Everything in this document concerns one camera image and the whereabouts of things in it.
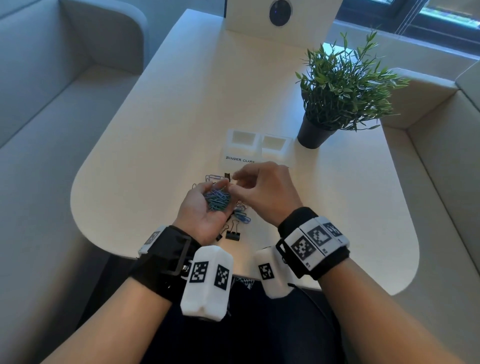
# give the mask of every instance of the tabletop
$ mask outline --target tabletop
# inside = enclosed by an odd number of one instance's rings
[[[223,174],[228,129],[295,138],[304,114],[295,71],[305,49],[225,30],[187,10],[80,168],[72,214],[100,248],[125,257],[173,222],[193,183]],[[338,131],[319,149],[294,145],[292,179],[306,206],[351,241],[351,257],[387,292],[413,280],[417,236],[382,128]],[[240,242],[219,245],[234,274],[259,279],[252,255],[279,235],[252,209]],[[297,281],[318,289],[310,277]]]

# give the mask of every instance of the black plant pot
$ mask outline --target black plant pot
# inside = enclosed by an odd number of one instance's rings
[[[303,115],[303,121],[297,139],[305,148],[316,149],[335,132],[336,130],[324,130],[312,124],[307,120],[307,117]]]

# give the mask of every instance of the hand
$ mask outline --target hand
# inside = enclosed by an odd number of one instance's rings
[[[303,206],[287,166],[274,162],[251,163],[235,172],[232,178],[238,181],[228,187],[232,197],[251,206],[262,219],[276,227]]]
[[[212,244],[232,214],[235,203],[231,201],[225,211],[208,211],[204,193],[212,188],[220,189],[227,186],[228,180],[225,179],[215,184],[213,182],[199,183],[188,191],[173,226],[182,229],[200,245]]]

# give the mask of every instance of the couch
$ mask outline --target couch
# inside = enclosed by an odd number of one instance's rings
[[[420,245],[395,300],[467,363],[480,358],[480,62],[456,81],[410,79],[383,130]]]
[[[77,229],[70,190],[147,40],[143,13],[115,0],[21,1],[0,16],[0,363],[63,342],[108,260]]]

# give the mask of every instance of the dark pants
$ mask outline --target dark pants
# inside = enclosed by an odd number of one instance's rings
[[[174,305],[142,363],[344,363],[340,327],[324,295],[294,289],[271,300],[260,282],[236,282],[220,322],[182,315]]]

